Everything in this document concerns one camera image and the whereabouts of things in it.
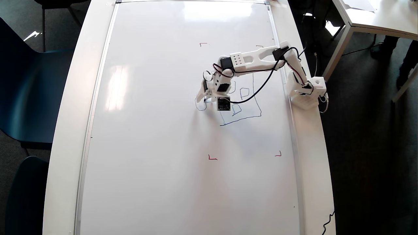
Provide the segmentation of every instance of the red corner mark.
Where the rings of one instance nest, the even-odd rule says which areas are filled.
[[[216,158],[210,158],[210,155],[208,154],[208,156],[209,156],[209,160],[218,160],[218,159],[216,159]]]

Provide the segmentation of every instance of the white desk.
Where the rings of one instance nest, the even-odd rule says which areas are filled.
[[[80,166],[86,142],[91,102],[113,0],[92,0],[74,52],[58,115],[46,187],[43,234],[74,234]],[[271,2],[280,41],[302,50],[293,16],[286,0]],[[305,56],[303,66],[308,68]],[[331,178],[321,118],[317,109],[293,109],[299,159],[298,195],[302,204],[301,234],[321,234],[322,225],[334,210]],[[332,218],[327,234],[335,234]]]
[[[331,57],[324,77],[328,81],[353,32],[384,34],[417,40],[417,2],[410,0],[369,0],[377,10],[349,8],[343,0],[332,0],[345,23],[345,30]]]

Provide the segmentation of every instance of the chair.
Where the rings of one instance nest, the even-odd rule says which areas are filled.
[[[50,150],[73,50],[32,50],[0,18],[0,130]]]
[[[41,235],[48,163],[35,156],[20,164],[5,214],[6,235]]]
[[[88,0],[35,0],[42,6],[42,37],[43,37],[43,51],[45,52],[45,10],[67,8],[77,25],[81,27],[81,22],[77,19],[74,11],[71,9],[71,4],[82,3]]]

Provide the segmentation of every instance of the whiteboard frame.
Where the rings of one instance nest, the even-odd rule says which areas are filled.
[[[83,147],[83,154],[82,160],[80,165],[80,173],[79,173],[79,183],[77,189],[77,197],[76,197],[76,210],[75,210],[75,219],[74,219],[74,234],[80,235],[80,225],[81,225],[81,209],[82,209],[82,201],[83,201],[83,192],[84,192],[84,182],[85,182],[85,174],[86,174],[86,166],[87,166],[87,159],[89,153],[89,145],[91,139],[91,133],[93,128],[93,120],[94,120],[94,113],[96,110],[97,104],[97,97],[99,95],[100,90],[100,83],[102,81],[103,69],[106,62],[107,51],[109,48],[110,40],[112,37],[113,26],[115,25],[117,12],[119,10],[119,5],[121,3],[132,3],[132,2],[159,2],[159,1],[207,1],[207,2],[238,2],[238,3],[257,3],[257,4],[265,4],[266,10],[268,12],[268,16],[270,18],[270,24],[272,28],[272,33],[274,37],[274,42],[278,46],[280,45],[278,34],[276,30],[276,26],[274,24],[273,13],[271,9],[270,2],[264,0],[117,0],[115,1],[114,5],[115,8],[113,9],[112,17],[109,24],[109,29],[106,35],[106,40],[104,43],[103,53],[100,59],[99,64],[99,71],[97,73],[96,82],[93,91],[93,97],[90,107],[90,114],[87,123],[87,130],[85,135],[85,142]],[[279,69],[280,75],[282,77],[282,84],[285,85],[287,81],[287,76],[285,73],[285,67]],[[283,93],[285,96],[288,97],[286,90],[283,88]],[[293,160],[295,165],[295,172],[296,172],[296,189],[298,194],[298,207],[299,207],[299,232],[300,234],[305,234],[305,213],[304,213],[304,197],[303,197],[303,186],[302,186],[302,178],[300,173],[300,165],[299,165],[299,154],[298,154],[298,143],[297,143],[297,136],[296,136],[296,125],[293,116],[292,106],[290,97],[288,97],[288,102],[286,102],[287,106],[287,114],[288,114],[288,121],[289,121],[289,128],[291,133],[291,142],[293,148]]]

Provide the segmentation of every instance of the white robotic arm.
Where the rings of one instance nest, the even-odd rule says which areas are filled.
[[[260,48],[256,51],[237,52],[229,56],[221,56],[216,64],[213,64],[214,73],[205,70],[201,89],[196,97],[197,102],[211,99],[217,101],[218,110],[230,110],[231,103],[243,103],[253,98],[266,84],[274,70],[288,64],[291,71],[288,74],[286,92],[293,104],[310,109],[318,106],[318,97],[324,97],[326,93],[323,77],[307,79],[295,48],[289,47],[286,41],[277,46]],[[274,56],[274,61],[264,60],[269,55]],[[250,98],[240,102],[231,101],[228,92],[231,88],[231,79],[240,75],[271,71],[265,83]]]

